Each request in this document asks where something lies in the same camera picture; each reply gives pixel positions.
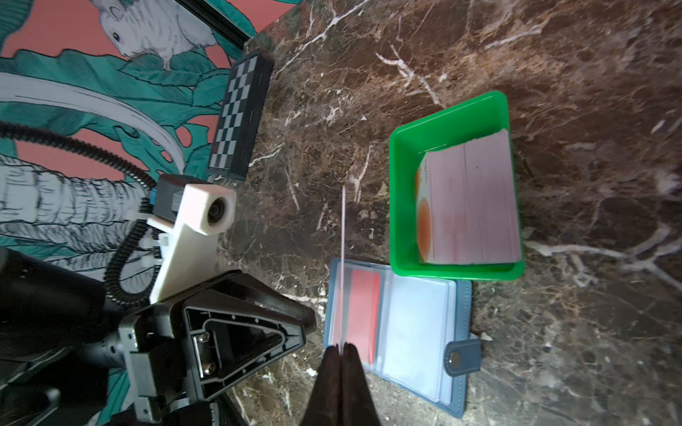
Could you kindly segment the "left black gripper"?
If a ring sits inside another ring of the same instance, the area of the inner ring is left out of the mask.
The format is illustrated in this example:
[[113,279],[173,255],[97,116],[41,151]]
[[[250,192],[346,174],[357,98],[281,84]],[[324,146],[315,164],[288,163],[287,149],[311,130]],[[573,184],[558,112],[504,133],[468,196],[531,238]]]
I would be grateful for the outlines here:
[[174,408],[178,398],[212,401],[316,330],[313,309],[240,270],[202,283],[182,319],[186,361],[153,311],[122,310],[99,282],[2,248],[1,423],[83,425],[104,411],[122,367],[133,403],[109,424],[189,425],[192,408]]

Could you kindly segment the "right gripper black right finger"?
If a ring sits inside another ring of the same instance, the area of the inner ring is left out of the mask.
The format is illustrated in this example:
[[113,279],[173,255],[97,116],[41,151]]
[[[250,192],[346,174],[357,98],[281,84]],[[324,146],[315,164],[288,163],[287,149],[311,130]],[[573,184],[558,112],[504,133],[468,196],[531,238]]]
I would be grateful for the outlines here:
[[380,425],[357,348],[345,343],[341,355],[341,424]]

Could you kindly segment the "blue card holder wallet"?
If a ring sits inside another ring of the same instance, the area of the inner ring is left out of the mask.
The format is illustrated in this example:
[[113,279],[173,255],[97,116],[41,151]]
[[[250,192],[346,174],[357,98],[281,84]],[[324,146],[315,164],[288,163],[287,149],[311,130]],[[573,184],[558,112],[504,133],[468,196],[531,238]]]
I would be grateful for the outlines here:
[[[339,262],[330,265],[323,343],[330,326]],[[381,274],[376,358],[363,367],[432,405],[460,418],[467,379],[481,369],[481,339],[470,331],[472,282],[404,277],[387,264],[346,260]]]

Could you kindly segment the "green card tray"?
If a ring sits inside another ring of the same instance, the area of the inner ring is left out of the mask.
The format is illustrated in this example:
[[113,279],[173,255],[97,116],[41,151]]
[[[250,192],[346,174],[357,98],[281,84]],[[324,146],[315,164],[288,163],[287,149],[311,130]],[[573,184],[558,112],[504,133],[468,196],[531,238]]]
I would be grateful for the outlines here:
[[401,276],[475,282],[513,282],[526,271],[515,263],[439,266],[422,261],[417,246],[417,168],[427,152],[511,129],[508,99],[492,91],[398,127],[389,140],[390,266]]

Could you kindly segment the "white red credit card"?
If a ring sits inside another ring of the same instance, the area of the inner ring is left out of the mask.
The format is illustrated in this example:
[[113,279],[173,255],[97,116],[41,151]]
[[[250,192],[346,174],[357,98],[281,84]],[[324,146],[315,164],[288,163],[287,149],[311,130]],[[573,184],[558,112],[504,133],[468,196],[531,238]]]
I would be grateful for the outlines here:
[[371,269],[349,264],[343,275],[343,283],[334,289],[329,344],[353,344],[362,364],[370,367],[376,358],[382,277]]
[[339,262],[339,352],[343,354],[346,345],[346,307],[345,307],[345,282],[346,282],[346,185],[342,186],[341,202],[341,249]]

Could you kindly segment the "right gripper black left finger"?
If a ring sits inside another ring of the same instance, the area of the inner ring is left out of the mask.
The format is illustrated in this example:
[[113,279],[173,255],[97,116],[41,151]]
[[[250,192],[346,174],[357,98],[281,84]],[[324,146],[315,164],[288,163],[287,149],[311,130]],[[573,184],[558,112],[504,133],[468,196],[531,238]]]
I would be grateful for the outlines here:
[[328,347],[312,390],[301,425],[331,426],[341,424],[341,357],[339,348]]

